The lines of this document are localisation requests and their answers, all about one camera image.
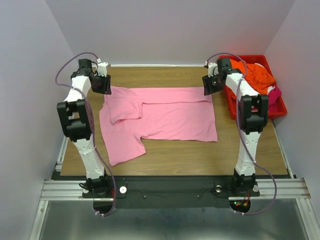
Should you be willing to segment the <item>light pink t shirt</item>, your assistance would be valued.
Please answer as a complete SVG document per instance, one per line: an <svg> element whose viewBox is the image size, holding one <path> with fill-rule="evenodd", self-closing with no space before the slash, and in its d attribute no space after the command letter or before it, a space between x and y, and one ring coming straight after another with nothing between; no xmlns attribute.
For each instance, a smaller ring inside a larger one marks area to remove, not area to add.
<svg viewBox="0 0 320 240"><path fill-rule="evenodd" d="M218 141L212 96L201 87L113 86L99 124L111 166L144 155L142 139Z"/></svg>

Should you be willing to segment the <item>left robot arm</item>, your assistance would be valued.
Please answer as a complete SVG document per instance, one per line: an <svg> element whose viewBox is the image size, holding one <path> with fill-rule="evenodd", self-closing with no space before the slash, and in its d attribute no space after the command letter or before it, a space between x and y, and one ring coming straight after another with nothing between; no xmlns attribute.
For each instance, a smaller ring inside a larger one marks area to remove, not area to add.
<svg viewBox="0 0 320 240"><path fill-rule="evenodd" d="M95 145L95 123L93 111L87 101L89 90L100 94L110 94L110 79L107 62L97 58L78 60L78 69L71 76L71 84L64 101L57 103L56 109L63 134L78 150L86 171L86 180L79 186L86 197L107 197L112 193L109 176L101 162Z"/></svg>

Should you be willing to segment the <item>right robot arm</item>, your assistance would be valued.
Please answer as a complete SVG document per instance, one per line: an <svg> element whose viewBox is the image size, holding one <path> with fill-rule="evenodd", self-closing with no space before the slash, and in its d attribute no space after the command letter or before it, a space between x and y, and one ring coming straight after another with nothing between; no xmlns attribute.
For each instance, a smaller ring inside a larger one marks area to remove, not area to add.
<svg viewBox="0 0 320 240"><path fill-rule="evenodd" d="M245 80L248 67L243 59L244 71L232 67L231 59L219 58L215 63L205 62L207 75L202 77L204 95L208 96L228 87L235 94L236 126L240 137L238 160L230 186L223 193L242 195L256 185L256 153L258 141L268 122L269 98L260 94Z"/></svg>

